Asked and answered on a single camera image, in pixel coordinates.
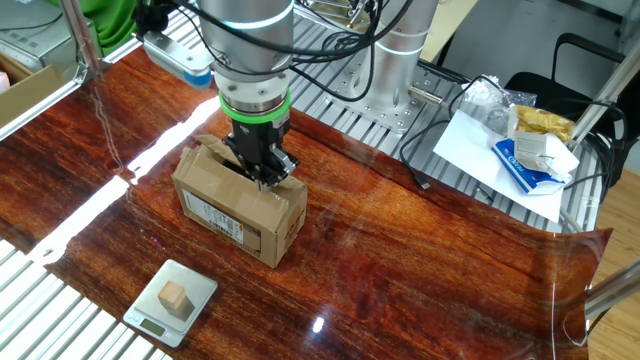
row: black chair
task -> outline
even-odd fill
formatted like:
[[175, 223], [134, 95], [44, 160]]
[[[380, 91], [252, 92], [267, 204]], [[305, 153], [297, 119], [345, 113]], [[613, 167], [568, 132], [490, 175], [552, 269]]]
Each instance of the black chair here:
[[[563, 34], [556, 42], [556, 49], [553, 54], [553, 70], [551, 79], [541, 75], [521, 72], [515, 74], [505, 86], [506, 89], [524, 91], [538, 95], [536, 107], [546, 109], [556, 114], [562, 115], [567, 119], [577, 121], [585, 112], [589, 105], [572, 102], [557, 102], [559, 99], [574, 99], [591, 101], [592, 99], [575, 90], [556, 82], [556, 62], [558, 59], [558, 49], [563, 44], [570, 44], [581, 49], [589, 51], [593, 54], [602, 56], [611, 61], [621, 63], [625, 56], [604, 46], [587, 40], [575, 34]], [[619, 120], [620, 116], [615, 115], [612, 111], [607, 111], [592, 131], [598, 132], [609, 139], [622, 140], [623, 146], [615, 150], [614, 170], [610, 186], [616, 184], [624, 163], [629, 155], [629, 150], [638, 141], [640, 136], [640, 75], [636, 74], [633, 80], [627, 85], [625, 90], [620, 94], [616, 106], [622, 110], [628, 120], [628, 127], [625, 129], [624, 139], [616, 137], [614, 122]]]

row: metal mounting plate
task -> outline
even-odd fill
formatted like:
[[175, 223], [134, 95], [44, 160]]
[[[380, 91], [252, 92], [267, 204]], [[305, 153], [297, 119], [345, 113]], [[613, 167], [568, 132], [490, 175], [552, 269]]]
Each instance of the metal mounting plate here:
[[[365, 52], [356, 55], [342, 72], [338, 74], [336, 79], [331, 83], [330, 88], [338, 92], [338, 94], [349, 97], [360, 95], [359, 93], [355, 93], [350, 84], [364, 60]], [[412, 79], [413, 84], [417, 87], [424, 87], [425, 84], [428, 85], [430, 83], [429, 80], [427, 80], [426, 72], [419, 68], [414, 71]], [[368, 103], [366, 98], [355, 103], [349, 103], [330, 95], [326, 95], [326, 97], [333, 102], [344, 104], [346, 108], [361, 115], [364, 119], [375, 122], [398, 134], [405, 133], [409, 130], [411, 124], [418, 118], [420, 110], [422, 110], [424, 106], [424, 103], [415, 99], [412, 99], [406, 106], [381, 108], [376, 106], [376, 104]]]

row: blue package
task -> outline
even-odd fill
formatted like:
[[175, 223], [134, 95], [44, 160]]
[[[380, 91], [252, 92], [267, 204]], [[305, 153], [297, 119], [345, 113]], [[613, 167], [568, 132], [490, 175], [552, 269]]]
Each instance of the blue package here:
[[529, 195], [551, 195], [564, 187], [563, 181], [558, 181], [548, 173], [529, 170], [522, 166], [514, 156], [514, 141], [506, 139], [495, 144], [491, 150], [507, 168], [513, 179], [522, 190]]

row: wooden block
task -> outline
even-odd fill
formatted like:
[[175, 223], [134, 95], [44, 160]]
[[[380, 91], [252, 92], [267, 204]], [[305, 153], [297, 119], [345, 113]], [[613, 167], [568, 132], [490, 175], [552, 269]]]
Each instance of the wooden block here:
[[158, 299], [169, 314], [182, 321], [186, 321], [194, 309], [193, 304], [187, 297], [184, 286], [173, 281], [167, 281], [162, 290], [160, 290]]

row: green cloth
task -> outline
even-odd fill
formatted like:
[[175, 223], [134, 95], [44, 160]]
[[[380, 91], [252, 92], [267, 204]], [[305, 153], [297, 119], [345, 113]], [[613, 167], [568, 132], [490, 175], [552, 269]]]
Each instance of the green cloth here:
[[[58, 5], [58, 0], [49, 0]], [[93, 20], [103, 55], [107, 55], [131, 39], [136, 24], [131, 15], [136, 0], [80, 0], [84, 16]]]

